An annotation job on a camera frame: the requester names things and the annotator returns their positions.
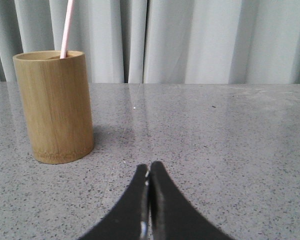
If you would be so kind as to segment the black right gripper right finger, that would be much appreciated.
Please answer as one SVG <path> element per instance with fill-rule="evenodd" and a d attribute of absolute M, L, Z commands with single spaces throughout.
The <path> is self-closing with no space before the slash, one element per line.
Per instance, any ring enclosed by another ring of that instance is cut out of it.
<path fill-rule="evenodd" d="M 155 240 L 231 239 L 187 201 L 160 161 L 151 164 L 149 190 Z"/>

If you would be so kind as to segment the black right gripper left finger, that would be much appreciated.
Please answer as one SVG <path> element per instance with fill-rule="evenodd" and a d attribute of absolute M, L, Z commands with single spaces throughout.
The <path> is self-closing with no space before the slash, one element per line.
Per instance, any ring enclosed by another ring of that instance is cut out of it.
<path fill-rule="evenodd" d="M 149 226 L 149 171 L 137 166 L 125 192 L 109 213 L 82 240 L 146 240 Z"/>

